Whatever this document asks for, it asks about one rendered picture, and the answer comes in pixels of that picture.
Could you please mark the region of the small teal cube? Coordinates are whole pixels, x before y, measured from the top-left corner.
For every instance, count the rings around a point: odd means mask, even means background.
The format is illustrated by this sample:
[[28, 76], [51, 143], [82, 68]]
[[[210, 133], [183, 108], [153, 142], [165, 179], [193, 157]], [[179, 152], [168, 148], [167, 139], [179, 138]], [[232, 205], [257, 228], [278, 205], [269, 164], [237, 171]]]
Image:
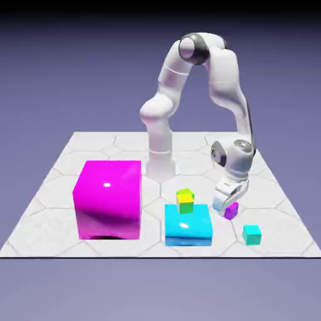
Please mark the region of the small teal cube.
[[256, 246], [261, 243], [261, 229], [258, 225], [247, 224], [243, 226], [242, 237], [246, 245]]

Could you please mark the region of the large cyan box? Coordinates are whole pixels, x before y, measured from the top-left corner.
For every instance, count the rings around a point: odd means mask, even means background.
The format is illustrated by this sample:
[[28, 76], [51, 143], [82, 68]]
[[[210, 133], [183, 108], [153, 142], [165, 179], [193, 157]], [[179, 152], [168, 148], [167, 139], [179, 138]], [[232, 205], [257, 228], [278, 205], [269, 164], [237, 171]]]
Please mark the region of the large cyan box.
[[180, 214], [177, 206], [164, 206], [166, 246], [211, 246], [213, 225], [207, 204], [194, 205], [192, 213]]

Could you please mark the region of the large magenta box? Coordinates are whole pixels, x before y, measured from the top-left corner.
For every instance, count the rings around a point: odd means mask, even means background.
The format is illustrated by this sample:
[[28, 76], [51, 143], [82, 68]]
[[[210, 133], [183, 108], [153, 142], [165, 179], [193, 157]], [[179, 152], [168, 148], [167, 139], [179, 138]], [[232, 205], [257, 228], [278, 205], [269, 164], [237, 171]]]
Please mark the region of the large magenta box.
[[73, 202], [80, 239], [139, 239], [141, 161], [86, 161], [73, 189]]

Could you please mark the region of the small yellow-green cube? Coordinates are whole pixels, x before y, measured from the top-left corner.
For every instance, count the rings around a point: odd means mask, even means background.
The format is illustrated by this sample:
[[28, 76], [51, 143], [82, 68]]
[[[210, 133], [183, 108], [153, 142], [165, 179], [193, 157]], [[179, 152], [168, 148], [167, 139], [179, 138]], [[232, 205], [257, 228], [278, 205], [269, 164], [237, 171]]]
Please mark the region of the small yellow-green cube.
[[177, 208], [180, 214], [189, 214], [194, 211], [194, 193], [188, 189], [176, 192]]

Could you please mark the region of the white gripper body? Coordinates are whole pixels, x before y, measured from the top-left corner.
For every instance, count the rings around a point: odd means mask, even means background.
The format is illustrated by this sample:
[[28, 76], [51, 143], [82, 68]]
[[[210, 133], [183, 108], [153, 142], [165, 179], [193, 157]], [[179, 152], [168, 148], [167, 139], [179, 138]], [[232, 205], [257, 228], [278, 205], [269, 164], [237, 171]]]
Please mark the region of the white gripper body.
[[225, 210], [241, 197], [241, 185], [217, 185], [214, 188], [212, 208], [220, 216], [224, 216]]

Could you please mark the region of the small purple cube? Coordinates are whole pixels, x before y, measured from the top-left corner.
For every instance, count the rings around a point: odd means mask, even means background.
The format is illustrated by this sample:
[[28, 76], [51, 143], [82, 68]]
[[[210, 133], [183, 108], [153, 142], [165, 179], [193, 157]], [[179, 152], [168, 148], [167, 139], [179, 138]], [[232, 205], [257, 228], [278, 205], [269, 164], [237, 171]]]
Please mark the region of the small purple cube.
[[232, 220], [238, 214], [239, 203], [234, 202], [225, 209], [224, 217], [228, 220]]

